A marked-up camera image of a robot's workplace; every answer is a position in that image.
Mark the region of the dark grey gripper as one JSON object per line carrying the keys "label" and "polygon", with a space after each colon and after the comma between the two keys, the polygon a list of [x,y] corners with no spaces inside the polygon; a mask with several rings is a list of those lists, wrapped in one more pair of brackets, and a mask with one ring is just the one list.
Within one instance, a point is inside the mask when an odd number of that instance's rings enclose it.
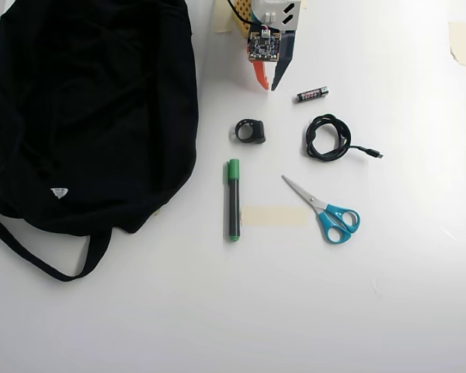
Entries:
{"label": "dark grey gripper", "polygon": [[[280,84],[281,79],[283,78],[284,73],[290,65],[293,54],[294,54],[294,44],[295,44],[296,31],[287,30],[282,33],[280,41],[280,59],[276,64],[275,73],[273,77],[273,83],[271,85],[271,91],[275,91],[277,86]],[[269,80],[266,75],[265,64],[263,61],[251,61],[256,74],[257,82],[266,90],[270,89]]]}

